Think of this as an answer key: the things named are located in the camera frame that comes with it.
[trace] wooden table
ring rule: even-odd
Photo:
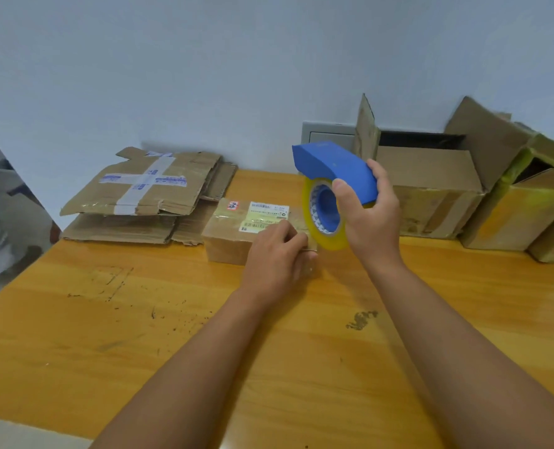
[[[228,196],[299,205],[297,175]],[[408,265],[554,393],[554,265],[403,238]],[[229,448],[441,447],[424,386],[350,252],[267,318],[215,437]],[[237,287],[203,247],[61,241],[0,293],[0,418],[94,438]]]

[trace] hand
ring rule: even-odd
[[[402,264],[400,202],[385,169],[372,159],[367,164],[377,178],[379,191],[372,208],[363,208],[356,192],[344,180],[333,180],[333,193],[340,215],[346,223],[350,248],[367,269]]]
[[[315,252],[300,252],[308,237],[287,221],[269,226],[258,234],[248,253],[240,291],[263,309],[268,309],[286,294],[300,278]]]

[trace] person's left hand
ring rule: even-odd
[[[298,233],[287,220],[282,220],[258,234],[243,270],[240,291],[268,309],[286,294],[292,284],[316,256],[301,252],[308,237]]]

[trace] tape roll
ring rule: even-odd
[[[311,236],[329,250],[348,246],[345,223],[339,215],[337,200],[331,190],[331,180],[317,178],[304,181],[304,220]]]

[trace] person's right arm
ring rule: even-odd
[[[333,181],[346,235],[440,414],[462,448],[554,448],[554,395],[504,355],[403,263],[401,211],[385,170],[368,162],[379,196],[364,209]]]

